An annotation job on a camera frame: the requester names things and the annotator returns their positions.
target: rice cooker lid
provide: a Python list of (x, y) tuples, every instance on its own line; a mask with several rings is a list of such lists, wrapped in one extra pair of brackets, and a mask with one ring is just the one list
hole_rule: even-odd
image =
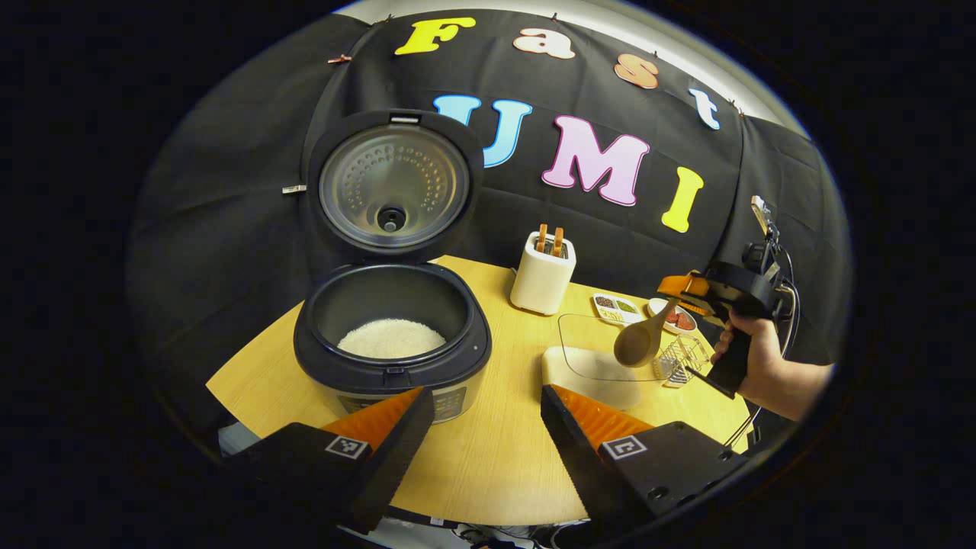
[(460, 122), (433, 112), (354, 114), (315, 146), (308, 205), (327, 243), (359, 260), (440, 257), (464, 231), (483, 155)]

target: rice cooker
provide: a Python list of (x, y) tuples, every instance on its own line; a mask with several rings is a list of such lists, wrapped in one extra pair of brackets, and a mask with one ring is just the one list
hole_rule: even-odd
[[(460, 122), (422, 110), (361, 112), (318, 139), (304, 202), (317, 237), (349, 264), (329, 273), (302, 306), (295, 355), (340, 416), (419, 386), (434, 423), (474, 402), (491, 332), (455, 273), (428, 261), (464, 234), (483, 172), (481, 146)], [(446, 343), (401, 359), (339, 349), (353, 329), (402, 318)]]

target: letter m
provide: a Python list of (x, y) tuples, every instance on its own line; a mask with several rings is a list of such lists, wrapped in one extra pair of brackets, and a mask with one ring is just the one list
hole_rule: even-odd
[(583, 190), (589, 192), (603, 176), (610, 172), (609, 181), (600, 188), (603, 198), (625, 206), (637, 202), (633, 194), (637, 183), (637, 169), (650, 146), (640, 139), (622, 135), (610, 147), (601, 151), (589, 122), (575, 116), (556, 116), (555, 125), (562, 130), (555, 160), (543, 181), (553, 187), (568, 189), (576, 184), (571, 168), (576, 162)]

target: wooden table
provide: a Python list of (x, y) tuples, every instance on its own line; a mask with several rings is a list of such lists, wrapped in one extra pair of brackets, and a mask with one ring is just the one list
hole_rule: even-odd
[[(445, 256), (439, 264), (468, 283), (491, 327), (493, 350), (473, 406), (432, 425), (391, 505), (431, 517), (483, 525), (540, 525), (584, 518), (569, 475), (539, 415), (541, 356), (560, 345), (556, 320), (519, 310), (508, 295), (511, 269)], [(656, 281), (649, 281), (653, 286)], [(598, 290), (571, 283), (561, 314), (595, 316)], [(638, 307), (646, 298), (626, 296)], [(299, 366), (292, 332), (301, 304), (245, 346), (207, 383), (251, 431), (266, 437), (298, 421), (322, 426), (336, 419)], [(712, 347), (701, 333), (709, 355)], [(665, 333), (662, 348), (673, 336)], [(729, 400), (703, 381), (680, 389), (639, 384), (642, 402), (627, 410), (661, 425), (682, 420), (724, 443), (748, 416), (745, 401)], [(739, 439), (736, 451), (747, 448)]]

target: yellow letter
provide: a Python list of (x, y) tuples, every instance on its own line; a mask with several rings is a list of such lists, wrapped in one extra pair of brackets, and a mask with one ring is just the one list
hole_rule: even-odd
[(680, 166), (677, 169), (677, 192), (674, 193), (674, 201), (671, 209), (661, 216), (661, 223), (678, 232), (688, 232), (688, 214), (691, 213), (691, 205), (695, 202), (695, 194), (698, 189), (705, 186), (702, 177), (695, 172)]
[(440, 46), (433, 43), (434, 38), (447, 42), (458, 35), (458, 26), (465, 28), (474, 26), (473, 18), (453, 18), (447, 20), (417, 21), (413, 24), (414, 33), (403, 46), (393, 52), (395, 55), (422, 54), (432, 52)]

